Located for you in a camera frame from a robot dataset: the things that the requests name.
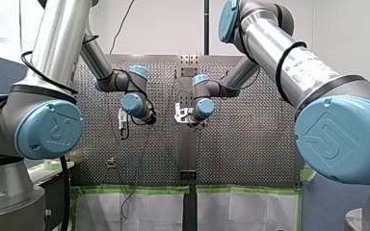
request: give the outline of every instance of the blue cover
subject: blue cover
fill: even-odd
[[[238,15],[237,0],[228,0],[222,9],[219,20],[219,40],[225,43],[232,42]]]
[[[29,112],[17,126],[14,144],[28,159],[64,156],[80,140],[83,118],[79,109],[65,100],[51,100]]]
[[[336,95],[308,105],[296,123],[308,164],[331,180],[370,185],[370,100]]]
[[[139,76],[143,77],[146,80],[149,79],[149,77],[148,77],[149,71],[148,71],[148,69],[145,66],[142,66],[142,65],[131,65],[128,68],[128,71],[131,72],[131,73],[138,74]]]
[[[194,78],[192,78],[192,86],[198,85],[207,80],[209,80],[209,77],[205,74],[196,75]]]
[[[215,103],[212,99],[203,98],[196,106],[197,116],[203,119],[210,117],[215,112]]]
[[[143,111],[143,100],[137,93],[127,93],[121,99],[122,109],[132,116],[138,116]]]

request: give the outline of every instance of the perforated metal panel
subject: perforated metal panel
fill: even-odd
[[[220,79],[239,59],[199,57],[199,69]],[[198,183],[294,187],[303,166],[295,151],[294,110],[267,74],[262,70],[237,98],[214,100],[216,112],[198,140]]]
[[[275,85],[264,72],[239,97],[226,101],[215,99],[217,110],[197,139],[189,138],[198,132],[190,132],[192,128],[179,129],[174,122],[177,91],[184,88],[177,84],[181,77],[176,75],[180,74],[181,66],[190,64],[200,73],[218,79],[239,60],[238,57],[194,57],[193,64],[185,64],[176,56],[109,57],[114,67],[142,64],[151,74],[147,92],[157,111],[157,123],[151,128],[131,125],[127,141],[119,140],[122,92],[98,92],[89,69],[79,64],[78,106],[85,118],[85,130],[76,151],[81,162],[72,174],[73,184],[120,184],[120,180],[134,184],[138,167],[139,185],[178,185],[183,183],[179,179],[180,161],[186,162],[186,165],[182,163],[183,167],[197,165],[197,184],[294,187],[300,181],[303,167],[303,160],[295,152],[294,112],[279,99]],[[112,157],[116,158],[118,167],[106,168],[105,162]]]
[[[172,116],[179,59],[176,56],[111,56],[109,61],[115,68],[127,69],[132,64],[141,64],[149,69],[147,94],[156,109],[157,122],[152,127],[130,123],[129,139],[121,141],[118,113],[123,93],[97,91],[90,70],[85,64],[79,64],[78,107],[85,118],[85,129],[77,151],[82,161],[72,174],[73,184],[120,184],[121,180],[124,184],[135,184],[136,180],[139,185],[179,184],[178,129]],[[117,168],[106,168],[106,161],[113,157]]]

